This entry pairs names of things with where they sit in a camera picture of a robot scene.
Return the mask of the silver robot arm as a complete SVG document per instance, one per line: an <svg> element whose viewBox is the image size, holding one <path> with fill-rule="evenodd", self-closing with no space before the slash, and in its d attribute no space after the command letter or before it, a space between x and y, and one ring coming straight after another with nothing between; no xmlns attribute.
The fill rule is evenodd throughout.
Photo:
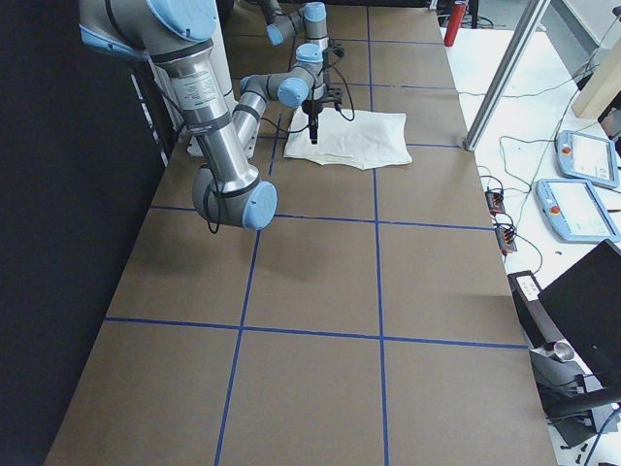
<svg viewBox="0 0 621 466"><path fill-rule="evenodd" d="M261 230L273 219L276 187L261 179L249 160L261 118L271 101L301 109L310 140L326 103L340 105L341 92L326 81L326 8L309 2L291 14L276 1L259 4L266 31L277 46L305 34L292 67L283 73L251 75L234 98L217 6L213 1L81 1L82 41L102 53L150 61L163 69L180 116L205 163L193 185L195 210L211 231L221 225Z"/></svg>
<svg viewBox="0 0 621 466"><path fill-rule="evenodd" d="M278 1L257 1L257 5L267 23L268 40L274 47L304 33L307 43L319 46L324 55L325 68L331 66L327 58L329 53L337 57L337 62L344 58L344 48L329 37L327 10L323 2L305 3L292 13L286 13Z"/></svg>

